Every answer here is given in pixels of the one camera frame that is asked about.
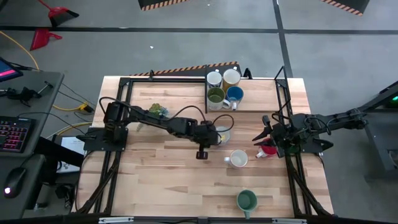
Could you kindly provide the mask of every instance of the wooden table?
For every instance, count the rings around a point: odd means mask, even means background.
[[[119,79],[104,77],[100,97],[116,97]],[[278,110],[275,83],[272,79],[241,80],[239,86],[244,89],[245,96],[256,91],[258,97],[251,100],[246,97],[245,103],[240,105],[243,111],[228,112],[235,120],[231,140],[225,146],[206,149],[208,160],[195,159],[198,145],[186,139],[177,139],[151,126],[144,126],[140,131],[136,131],[137,123],[128,126],[129,138],[121,158],[112,215],[243,217],[236,206],[236,196],[242,189],[250,189],[258,196],[258,207],[252,217],[293,217],[285,159],[256,159],[257,147],[251,141],[263,130],[262,116]],[[310,113],[303,79],[289,79],[289,87],[293,112]],[[171,115],[187,105],[197,105],[204,111],[204,102],[201,83],[135,83],[131,100],[132,105],[144,109],[160,103]],[[244,110],[244,104],[251,107],[250,110],[264,105],[269,109],[249,112]],[[226,112],[209,112],[206,119],[213,120],[223,113]],[[93,126],[102,127],[103,116],[97,106]],[[179,116],[202,120],[195,108]],[[228,127],[231,121],[220,119],[216,126],[220,125]],[[249,155],[249,162],[243,169],[232,169],[223,161],[235,149],[245,150]],[[94,152],[84,163],[78,191],[79,207],[98,185],[103,158],[104,152]],[[309,189],[332,213],[320,159],[303,154],[302,160]],[[105,192],[101,209],[106,204],[108,189]],[[301,191],[297,193],[304,211]]]

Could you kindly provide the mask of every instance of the cup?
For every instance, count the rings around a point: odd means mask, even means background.
[[[226,100],[232,106],[232,110],[236,110],[238,108],[239,103],[243,99],[243,95],[241,87],[232,86],[228,88],[226,91]]]
[[[223,77],[219,73],[218,69],[216,69],[215,72],[209,72],[206,79],[208,88],[221,87],[221,83],[223,81]]]
[[[237,67],[230,68],[223,74],[223,90],[226,92],[231,86],[237,86],[241,81],[241,73],[237,71]]]
[[[277,149],[274,146],[260,146],[258,149],[258,154],[256,155],[256,158],[264,158],[267,156],[274,156],[277,154]]]
[[[236,199],[238,207],[244,212],[244,217],[250,219],[250,213],[256,209],[257,197],[251,190],[242,190]]]
[[[245,151],[237,149],[234,150],[229,157],[224,158],[224,162],[233,168],[242,168],[246,166],[249,158]]]
[[[219,132],[218,134],[221,136],[221,137],[218,136],[218,142],[220,143],[220,146],[225,145],[231,138],[231,130],[224,131],[227,130],[227,128],[224,126],[218,126],[216,127],[216,130]]]
[[[231,103],[225,100],[225,93],[220,87],[213,87],[207,91],[207,105],[211,110],[228,109],[231,107]]]

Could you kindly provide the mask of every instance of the desk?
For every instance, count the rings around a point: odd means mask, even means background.
[[[104,77],[100,97],[116,97],[119,79]],[[177,139],[151,126],[144,126],[137,132],[137,123],[130,124],[127,147],[119,167],[112,215],[243,217],[243,212],[236,206],[236,196],[242,189],[250,189],[259,198],[252,217],[293,217],[285,159],[270,157],[257,160],[257,147],[251,142],[264,128],[262,116],[270,115],[277,108],[273,105],[277,100],[269,97],[275,95],[275,83],[273,79],[247,82],[252,82],[256,88],[262,86],[263,95],[259,97],[264,100],[262,103],[271,104],[271,109],[256,113],[228,112],[235,120],[231,140],[225,146],[206,149],[208,160],[195,159],[198,145],[193,142]],[[303,79],[289,79],[289,87],[293,112],[309,113]],[[104,107],[108,102],[103,100]],[[160,103],[171,115],[187,105],[196,105],[204,111],[204,84],[135,83],[130,104],[148,109],[153,103]],[[226,112],[209,112],[206,118],[214,120],[223,113]],[[103,116],[98,106],[93,125],[102,127]],[[200,113],[192,108],[179,116],[202,120]],[[221,125],[228,127],[231,121],[220,119],[216,126]],[[249,162],[243,169],[232,169],[223,162],[223,158],[235,149],[243,149],[249,155]],[[98,185],[103,158],[104,152],[94,152],[83,165],[78,191],[79,207]],[[308,188],[324,208],[333,213],[321,161],[309,154],[303,154],[302,160]],[[108,190],[104,192],[102,209]],[[297,193],[300,208],[304,211],[301,191]]]
[[[44,81],[48,81],[54,86],[53,89],[45,90],[45,92],[43,92],[43,97],[40,99],[32,99],[29,102],[31,105],[30,108],[22,105],[17,100],[10,100],[5,97],[0,98],[0,105],[2,105],[0,115],[17,116],[18,114],[26,112],[50,112],[62,80],[63,74],[61,73],[24,71],[24,76],[0,83],[0,89],[14,88],[17,91],[21,91],[24,86],[35,91],[39,91],[45,86]],[[36,123],[23,153],[15,154],[11,152],[0,152],[1,188],[4,186],[4,181],[8,173],[12,169],[19,167],[25,158],[33,153],[43,130],[45,121],[47,120],[47,116],[47,114],[27,116],[29,118],[36,119]],[[40,169],[43,163],[43,155],[35,155],[25,163],[24,167],[27,169],[27,173],[25,176],[24,186],[21,193],[16,198],[6,199],[1,192],[0,220],[22,218],[28,201],[32,197],[32,193],[35,191],[34,189],[36,188],[37,178],[40,174]]]

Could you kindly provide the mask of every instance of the gray floor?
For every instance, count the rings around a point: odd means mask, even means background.
[[[131,0],[50,1],[81,16],[65,26],[276,29],[272,0],[196,0],[140,11]],[[285,29],[398,29],[395,0],[371,1],[363,17],[319,0],[279,0]],[[46,9],[36,1],[13,0],[0,13],[0,25],[48,26]],[[7,31],[29,48],[33,32]],[[40,69],[65,74],[65,83],[96,101],[105,75],[129,75],[236,60],[255,77],[273,77],[283,64],[277,34],[164,32],[57,32],[62,40],[35,50]],[[1,56],[33,66],[12,42],[0,37]],[[286,35],[293,76],[305,80],[313,113],[331,114],[362,105],[397,80],[397,35]],[[56,104],[76,103],[58,96]],[[53,110],[68,122],[73,113]],[[64,127],[49,118],[43,136]],[[341,217],[398,222],[398,185],[364,180],[372,169],[364,131],[322,136],[335,143],[324,156],[335,213]],[[52,213],[59,209],[42,213]]]

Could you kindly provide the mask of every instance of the monitor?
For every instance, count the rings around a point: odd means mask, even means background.
[[[24,74],[20,70],[16,69],[9,62],[0,57],[0,82],[21,77],[23,75]]]

